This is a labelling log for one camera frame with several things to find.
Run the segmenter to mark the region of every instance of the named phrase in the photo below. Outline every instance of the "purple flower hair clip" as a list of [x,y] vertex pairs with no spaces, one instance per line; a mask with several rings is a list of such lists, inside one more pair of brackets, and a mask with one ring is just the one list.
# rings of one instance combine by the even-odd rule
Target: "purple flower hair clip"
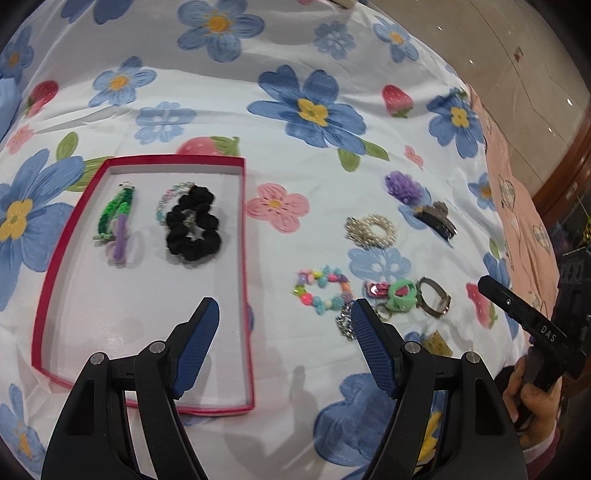
[[391,171],[385,182],[388,193],[405,205],[416,205],[423,199],[423,188],[410,175]]

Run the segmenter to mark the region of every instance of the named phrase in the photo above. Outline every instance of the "colorful beaded bracelet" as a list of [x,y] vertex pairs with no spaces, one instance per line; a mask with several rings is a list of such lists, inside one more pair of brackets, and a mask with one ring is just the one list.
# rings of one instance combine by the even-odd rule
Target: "colorful beaded bracelet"
[[[306,291],[305,285],[312,285],[314,282],[317,282],[320,288],[325,288],[328,283],[339,283],[341,293],[330,300],[322,300],[318,295],[313,296]],[[354,300],[349,287],[349,279],[343,275],[340,268],[335,268],[331,272],[328,265],[322,269],[322,272],[310,269],[300,270],[293,293],[300,298],[304,305],[314,307],[318,315],[322,315],[326,310],[342,310],[345,305]]]
[[158,207],[156,208],[156,221],[162,225],[166,225],[166,214],[164,213],[166,204],[179,195],[187,194],[194,185],[195,184],[192,181],[183,181],[178,185],[174,185],[171,189],[166,190],[166,193],[162,195],[162,198],[158,202]]

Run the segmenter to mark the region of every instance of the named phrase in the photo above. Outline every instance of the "finger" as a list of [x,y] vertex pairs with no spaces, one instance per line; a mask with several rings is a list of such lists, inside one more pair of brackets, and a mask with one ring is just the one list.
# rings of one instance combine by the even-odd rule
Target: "finger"
[[557,399],[534,384],[528,383],[523,386],[521,401],[536,417],[544,419],[556,416]]
[[503,393],[503,402],[505,403],[505,407],[509,412],[509,416],[511,417],[511,421],[515,423],[519,418],[519,414],[517,413],[517,405],[515,403],[515,396],[509,395],[507,390]]
[[509,383],[507,385],[507,388],[505,389],[505,392],[508,395],[511,395],[513,397],[517,395],[517,392],[519,391],[519,387],[521,386],[521,382],[523,380],[524,373],[525,357],[522,356],[519,360],[517,360],[517,363],[515,364],[515,370],[513,370],[513,373],[509,377]]

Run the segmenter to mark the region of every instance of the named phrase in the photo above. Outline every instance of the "pink flower print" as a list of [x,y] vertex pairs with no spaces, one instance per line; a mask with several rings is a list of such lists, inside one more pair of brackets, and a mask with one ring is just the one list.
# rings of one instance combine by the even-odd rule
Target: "pink flower print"
[[6,146],[8,147],[8,151],[10,152],[10,154],[14,155],[15,153],[17,153],[25,143],[27,143],[30,139],[33,138],[33,133],[33,130],[31,130],[31,127],[29,127],[28,125],[19,128],[14,133],[12,138],[6,143]]
[[423,162],[422,156],[417,155],[414,152],[414,148],[411,147],[410,145],[404,146],[404,156],[407,157],[411,162],[416,164],[418,166],[418,168],[420,168],[421,170],[423,169],[424,162]]
[[259,197],[246,203],[246,214],[257,220],[267,220],[281,233],[292,233],[300,227],[298,217],[310,211],[310,204],[299,193],[287,193],[277,183],[264,183],[256,189]]

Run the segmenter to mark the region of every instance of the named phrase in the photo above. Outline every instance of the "floral bedsheet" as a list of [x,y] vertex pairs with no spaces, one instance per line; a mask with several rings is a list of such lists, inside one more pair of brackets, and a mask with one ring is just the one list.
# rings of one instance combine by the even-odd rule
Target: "floral bedsheet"
[[[0,435],[34,476],[67,397],[30,367],[37,300],[109,157],[246,158],[256,409],[184,419],[213,479],[358,479],[387,424],[394,404],[357,343],[292,295],[301,269],[339,268],[356,296],[366,280],[433,278],[450,311],[394,316],[404,336],[438,332],[492,375],[524,351],[517,324],[476,291],[487,273],[511,280],[469,89],[394,20],[323,0],[46,0],[0,76],[23,91],[0,144]],[[414,217],[436,202],[457,227],[450,242]],[[394,222],[393,247],[345,238],[346,218],[370,213]],[[130,421],[137,432],[137,411]],[[427,450],[436,436],[432,421]]]

